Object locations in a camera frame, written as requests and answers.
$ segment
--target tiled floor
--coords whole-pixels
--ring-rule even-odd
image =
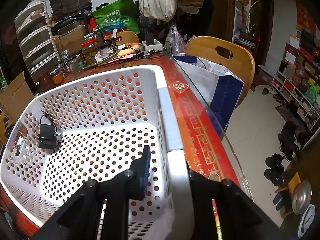
[[[279,104],[272,95],[262,94],[265,87],[258,86],[255,92],[249,91],[234,111],[226,134],[242,166],[255,203],[280,227],[283,219],[273,204],[277,187],[264,177],[264,171],[268,168],[265,159],[273,153],[281,154],[277,134],[285,121],[275,109]],[[223,145],[230,155],[232,152],[226,143],[223,139]],[[239,177],[235,158],[230,160]],[[282,164],[286,168],[289,163],[283,160]]]

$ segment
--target jar of pickled olives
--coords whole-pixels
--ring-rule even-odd
[[[87,63],[87,66],[93,65],[97,63],[94,56],[99,52],[99,46],[97,45],[97,41],[95,39],[95,33],[89,33],[82,38],[82,53],[84,55],[84,59]]]

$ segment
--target yellow paper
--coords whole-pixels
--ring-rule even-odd
[[[310,85],[314,85],[316,83],[312,78],[309,78],[308,82]]]

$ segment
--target power strip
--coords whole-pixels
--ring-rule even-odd
[[[155,51],[160,51],[163,50],[163,45],[162,43],[160,43],[159,41],[155,40],[155,44],[154,45],[147,45],[146,41],[142,41],[142,45],[145,49],[145,51],[150,51],[150,50],[155,50]]]

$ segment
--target chair backrest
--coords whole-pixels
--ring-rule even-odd
[[[230,50],[232,52],[232,58],[229,59],[220,56],[217,53],[218,47]],[[254,77],[255,64],[250,52],[229,41],[209,36],[199,36],[189,42],[186,55],[202,57],[214,63],[221,64],[240,78],[244,82],[244,87],[236,107],[241,104],[249,92]]]
[[[139,38],[138,38],[137,34],[135,34],[132,31],[117,33],[117,38],[118,37],[121,37],[121,40],[116,43],[118,46],[125,44],[125,43],[138,43],[139,42]],[[108,36],[104,37],[105,40],[110,39],[110,38],[112,38],[112,35],[108,35]]]

